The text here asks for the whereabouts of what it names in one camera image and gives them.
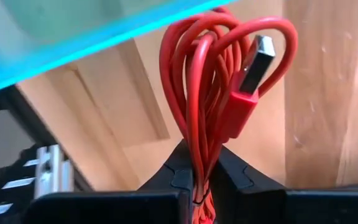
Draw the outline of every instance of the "red cable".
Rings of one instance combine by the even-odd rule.
[[[220,26],[229,32],[225,34]],[[249,96],[238,92],[250,47],[248,35],[263,29],[276,29],[284,35],[285,53],[271,76]],[[194,224],[215,219],[212,196],[204,195],[222,144],[239,135],[259,97],[288,69],[297,45],[296,30],[288,20],[265,17],[241,24],[222,7],[167,29],[160,49],[160,74],[173,117],[190,148],[195,170],[193,200],[203,202],[194,209]]]

